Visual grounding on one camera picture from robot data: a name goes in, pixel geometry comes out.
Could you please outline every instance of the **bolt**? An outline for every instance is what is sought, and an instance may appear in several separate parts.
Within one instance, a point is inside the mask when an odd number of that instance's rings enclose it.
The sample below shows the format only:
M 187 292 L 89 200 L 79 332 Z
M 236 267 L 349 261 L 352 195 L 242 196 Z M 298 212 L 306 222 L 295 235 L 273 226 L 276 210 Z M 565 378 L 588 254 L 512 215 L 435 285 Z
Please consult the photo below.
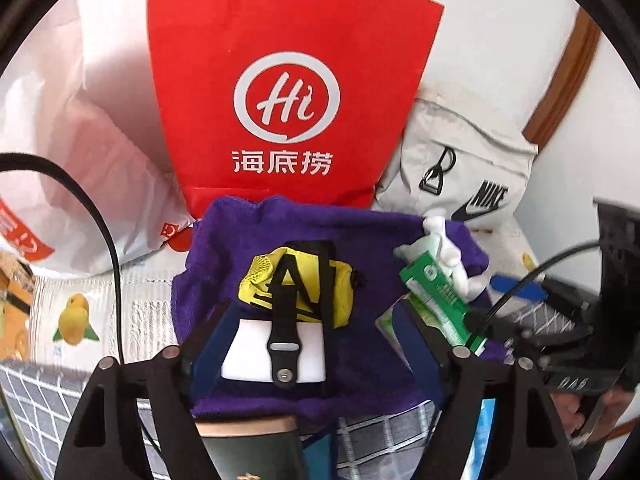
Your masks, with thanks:
M 533 361 L 528 357 L 520 357 L 518 359 L 518 365 L 523 370 L 533 370 Z
M 178 357 L 180 355 L 180 347 L 173 345 L 167 346 L 162 350 L 162 357 L 165 359 L 173 359 L 174 357 Z
M 282 368 L 281 370 L 278 370 L 277 377 L 281 383 L 290 383 L 293 380 L 293 372 L 286 368 Z
M 454 346 L 453 347 L 453 355 L 459 357 L 460 359 L 467 359 L 471 355 L 471 350 L 466 346 Z
M 100 370 L 108 370 L 108 368 L 111 368 L 115 362 L 116 359 L 113 357 L 103 357 L 100 359 L 100 362 L 98 362 L 98 368 L 100 368 Z

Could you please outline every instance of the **yellow fabric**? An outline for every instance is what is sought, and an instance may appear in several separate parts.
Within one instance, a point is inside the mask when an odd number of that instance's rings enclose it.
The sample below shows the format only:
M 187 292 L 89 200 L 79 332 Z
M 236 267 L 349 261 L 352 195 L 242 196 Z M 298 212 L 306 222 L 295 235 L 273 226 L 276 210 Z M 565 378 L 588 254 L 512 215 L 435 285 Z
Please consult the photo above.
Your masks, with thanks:
M 271 294 L 267 285 L 271 283 L 273 271 L 284 254 L 292 254 L 298 264 L 300 278 L 305 284 L 306 293 L 313 303 L 317 303 L 320 297 L 320 279 L 318 275 L 318 257 L 314 254 L 295 251 L 288 247 L 279 247 L 270 254 L 255 256 L 246 276 L 240 282 L 238 298 L 245 303 L 253 303 L 271 308 Z M 351 287 L 351 266 L 344 262 L 330 260 L 329 264 L 335 267 L 334 286 L 334 327 L 345 326 L 349 322 L 351 309 L 353 308 L 353 289 Z M 293 279 L 287 272 L 282 280 L 284 285 L 293 285 Z M 311 308 L 302 300 L 300 294 L 296 300 L 296 308 L 311 312 Z M 298 320 L 319 322 L 318 319 L 298 314 Z

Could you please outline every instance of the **red paper bag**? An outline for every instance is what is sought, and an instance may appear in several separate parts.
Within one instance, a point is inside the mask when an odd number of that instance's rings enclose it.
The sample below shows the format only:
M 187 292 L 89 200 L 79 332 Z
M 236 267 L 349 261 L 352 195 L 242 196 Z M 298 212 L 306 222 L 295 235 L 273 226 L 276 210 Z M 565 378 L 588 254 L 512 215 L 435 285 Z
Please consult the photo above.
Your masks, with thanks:
M 154 81 L 191 213 L 213 199 L 369 207 L 443 7 L 148 0 Z

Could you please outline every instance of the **white wall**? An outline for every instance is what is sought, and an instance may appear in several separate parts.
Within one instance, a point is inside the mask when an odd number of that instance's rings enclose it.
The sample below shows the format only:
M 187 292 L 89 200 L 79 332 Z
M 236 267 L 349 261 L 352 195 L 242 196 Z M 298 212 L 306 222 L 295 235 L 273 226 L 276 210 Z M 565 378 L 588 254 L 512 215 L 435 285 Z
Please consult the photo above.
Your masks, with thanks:
M 573 0 L 436 0 L 446 7 L 426 71 L 491 100 L 524 127 L 574 23 Z M 163 169 L 145 0 L 79 0 L 92 99 Z
M 593 197 L 640 207 L 640 89 L 602 37 L 582 89 L 533 165 L 516 218 L 540 260 L 598 237 Z M 594 251 L 552 271 L 599 290 Z

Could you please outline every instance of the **purple towel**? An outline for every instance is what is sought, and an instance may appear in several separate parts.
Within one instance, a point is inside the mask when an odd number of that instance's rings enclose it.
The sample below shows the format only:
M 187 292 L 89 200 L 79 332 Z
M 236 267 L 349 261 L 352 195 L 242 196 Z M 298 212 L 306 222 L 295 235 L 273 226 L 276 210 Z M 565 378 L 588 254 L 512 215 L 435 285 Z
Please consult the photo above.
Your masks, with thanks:
M 334 331 L 337 362 L 335 395 L 323 399 L 318 384 L 297 384 L 284 391 L 271 383 L 221 380 L 218 389 L 194 407 L 196 416 L 259 416 L 292 413 L 314 422 L 337 416 L 397 413 L 425 400 L 374 322 L 406 293 L 398 272 L 402 261 L 393 248 L 423 236 L 422 218 L 337 206 L 301 205 L 285 198 L 255 204 L 224 197 L 211 204 L 195 226 L 186 271 L 174 278 L 172 317 L 178 341 L 206 320 L 224 298 L 237 298 L 238 285 L 257 254 L 289 240 L 332 240 L 337 260 L 361 272 L 366 284 L 354 293 L 351 319 Z M 471 276 L 482 273 L 488 257 L 458 222 L 447 235 L 462 252 Z M 259 318 L 247 305 L 246 317 Z

